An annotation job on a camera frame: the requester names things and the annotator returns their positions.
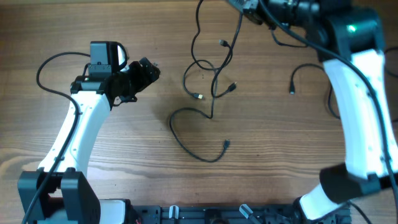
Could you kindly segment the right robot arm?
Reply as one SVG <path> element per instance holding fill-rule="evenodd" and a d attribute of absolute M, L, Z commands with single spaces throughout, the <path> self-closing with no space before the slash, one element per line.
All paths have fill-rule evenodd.
<path fill-rule="evenodd" d="M 351 1 L 232 1 L 256 24 L 278 27 L 316 50 L 333 87 L 345 161 L 320 172 L 298 198 L 292 223 L 314 223 L 356 198 L 397 190 L 397 143 L 384 86 L 384 36 L 374 9 Z"/>

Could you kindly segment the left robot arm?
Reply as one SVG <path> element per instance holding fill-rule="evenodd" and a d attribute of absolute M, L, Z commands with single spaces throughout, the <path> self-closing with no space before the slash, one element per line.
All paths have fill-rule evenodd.
<path fill-rule="evenodd" d="M 37 170 L 24 171 L 17 189 L 23 223 L 142 223 L 128 199 L 100 200 L 87 180 L 96 137 L 111 110 L 136 102 L 136 94 L 159 79 L 147 58 L 128 63 L 119 42 L 92 41 L 90 62 L 64 97 L 70 106 L 61 130 Z"/>

